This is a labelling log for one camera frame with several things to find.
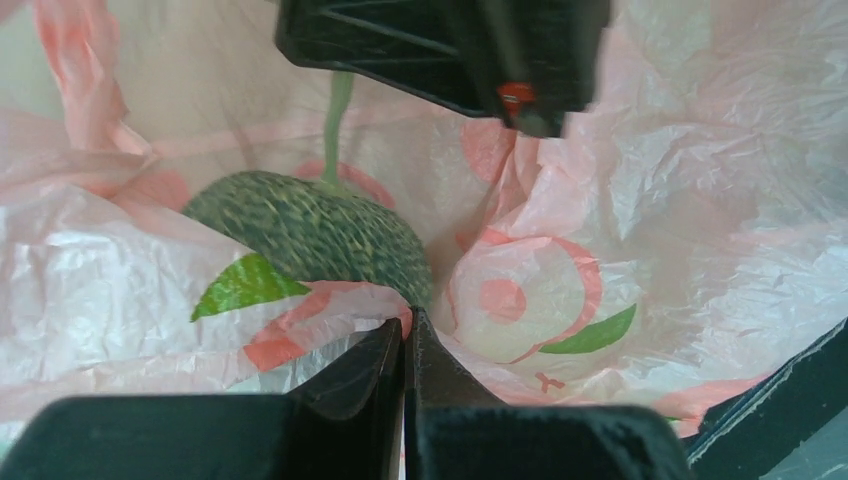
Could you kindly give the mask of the pink plastic bag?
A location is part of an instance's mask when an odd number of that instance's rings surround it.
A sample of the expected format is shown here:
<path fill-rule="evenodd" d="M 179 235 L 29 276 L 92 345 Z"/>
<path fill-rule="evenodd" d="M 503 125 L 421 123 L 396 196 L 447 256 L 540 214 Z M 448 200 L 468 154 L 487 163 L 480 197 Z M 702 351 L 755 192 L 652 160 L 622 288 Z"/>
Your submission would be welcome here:
<path fill-rule="evenodd" d="M 1 5 L 1 443 L 76 395 L 283 393 L 392 316 L 182 213 L 268 171 L 419 236 L 439 338 L 518 404 L 639 404 L 680 436 L 847 314 L 847 5 L 617 1 L 559 138 L 275 47 L 274 1 Z"/>

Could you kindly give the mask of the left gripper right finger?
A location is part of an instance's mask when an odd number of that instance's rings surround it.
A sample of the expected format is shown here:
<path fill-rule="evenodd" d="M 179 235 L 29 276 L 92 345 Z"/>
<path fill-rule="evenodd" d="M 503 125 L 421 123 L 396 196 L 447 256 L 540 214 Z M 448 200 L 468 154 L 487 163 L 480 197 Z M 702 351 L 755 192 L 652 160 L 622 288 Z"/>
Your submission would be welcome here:
<path fill-rule="evenodd" d="M 405 341 L 408 479 L 663 479 L 693 476 L 680 440 L 634 405 L 510 405 L 442 345 L 422 308 Z"/>

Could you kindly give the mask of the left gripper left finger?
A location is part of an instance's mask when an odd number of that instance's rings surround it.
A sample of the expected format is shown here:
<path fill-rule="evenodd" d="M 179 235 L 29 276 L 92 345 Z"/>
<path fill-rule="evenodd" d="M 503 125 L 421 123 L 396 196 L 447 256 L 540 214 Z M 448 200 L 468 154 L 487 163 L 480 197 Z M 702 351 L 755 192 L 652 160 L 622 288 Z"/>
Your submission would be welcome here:
<path fill-rule="evenodd" d="M 285 394 L 77 396 L 25 428 L 5 479 L 388 479 L 402 394 L 392 319 Z"/>

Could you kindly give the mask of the light green plastic stem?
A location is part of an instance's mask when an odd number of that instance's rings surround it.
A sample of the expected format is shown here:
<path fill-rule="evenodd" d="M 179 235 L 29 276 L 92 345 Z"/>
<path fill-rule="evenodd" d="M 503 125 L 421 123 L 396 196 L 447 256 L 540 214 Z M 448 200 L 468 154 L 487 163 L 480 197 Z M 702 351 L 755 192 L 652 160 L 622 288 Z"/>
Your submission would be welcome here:
<path fill-rule="evenodd" d="M 353 83 L 354 75 L 350 72 L 332 73 L 331 95 L 324 124 L 324 171 L 321 175 L 321 180 L 332 187 L 339 186 L 340 129 L 352 98 Z"/>

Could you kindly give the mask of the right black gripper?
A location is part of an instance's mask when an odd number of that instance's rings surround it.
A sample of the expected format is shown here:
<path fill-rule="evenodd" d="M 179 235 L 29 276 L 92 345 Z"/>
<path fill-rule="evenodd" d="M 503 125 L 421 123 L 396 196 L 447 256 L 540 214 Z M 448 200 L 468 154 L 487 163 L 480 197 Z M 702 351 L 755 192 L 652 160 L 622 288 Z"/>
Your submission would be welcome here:
<path fill-rule="evenodd" d="M 559 138 L 594 100 L 610 20 L 608 0 L 286 0 L 274 41 L 295 65 Z"/>

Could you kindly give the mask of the olive green fake fruit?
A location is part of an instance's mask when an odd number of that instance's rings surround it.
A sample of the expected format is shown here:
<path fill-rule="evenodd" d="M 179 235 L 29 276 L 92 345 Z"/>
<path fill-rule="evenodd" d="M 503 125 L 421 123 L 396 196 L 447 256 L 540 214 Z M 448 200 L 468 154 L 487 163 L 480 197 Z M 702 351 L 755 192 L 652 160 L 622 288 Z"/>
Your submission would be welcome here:
<path fill-rule="evenodd" d="M 362 196 L 253 170 L 214 181 L 182 213 L 295 280 L 387 286 L 415 307 L 433 299 L 422 240 L 396 212 Z"/>

